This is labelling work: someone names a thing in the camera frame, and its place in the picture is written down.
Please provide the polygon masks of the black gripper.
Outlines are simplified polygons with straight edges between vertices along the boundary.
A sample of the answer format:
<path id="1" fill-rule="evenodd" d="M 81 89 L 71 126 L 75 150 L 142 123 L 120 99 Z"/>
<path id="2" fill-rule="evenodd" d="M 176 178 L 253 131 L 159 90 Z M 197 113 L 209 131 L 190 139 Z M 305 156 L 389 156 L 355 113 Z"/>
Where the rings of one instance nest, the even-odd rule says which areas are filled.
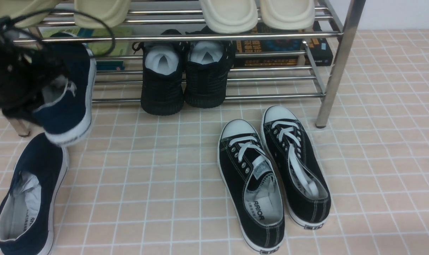
<path id="1" fill-rule="evenodd" d="M 15 19 L 0 18 L 0 110 L 7 118 L 38 124 L 32 112 L 44 103 L 42 90 L 66 77 L 68 69 L 52 46 L 41 39 L 40 49 L 15 45 L 7 36 L 9 31 L 19 31 L 15 23 Z"/>

